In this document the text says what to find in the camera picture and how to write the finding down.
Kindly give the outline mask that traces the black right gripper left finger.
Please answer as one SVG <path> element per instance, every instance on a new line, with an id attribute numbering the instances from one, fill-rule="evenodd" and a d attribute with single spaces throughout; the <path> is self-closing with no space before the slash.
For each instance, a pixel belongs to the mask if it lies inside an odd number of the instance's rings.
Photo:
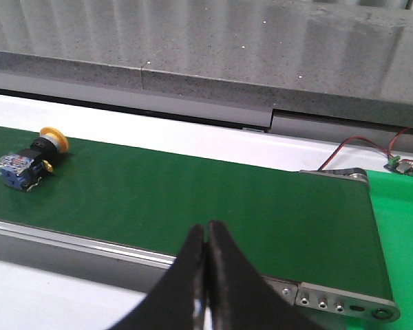
<path id="1" fill-rule="evenodd" d="M 203 329 L 204 228 L 193 226 L 176 259 L 138 306 L 113 329 Z"/>

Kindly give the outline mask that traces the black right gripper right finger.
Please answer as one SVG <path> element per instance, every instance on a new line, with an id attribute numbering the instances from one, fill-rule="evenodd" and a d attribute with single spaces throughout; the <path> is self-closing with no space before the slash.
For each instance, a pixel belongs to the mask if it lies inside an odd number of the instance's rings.
<path id="1" fill-rule="evenodd" d="M 214 329 L 318 329 L 266 283 L 225 224 L 208 224 L 209 304 Z"/>

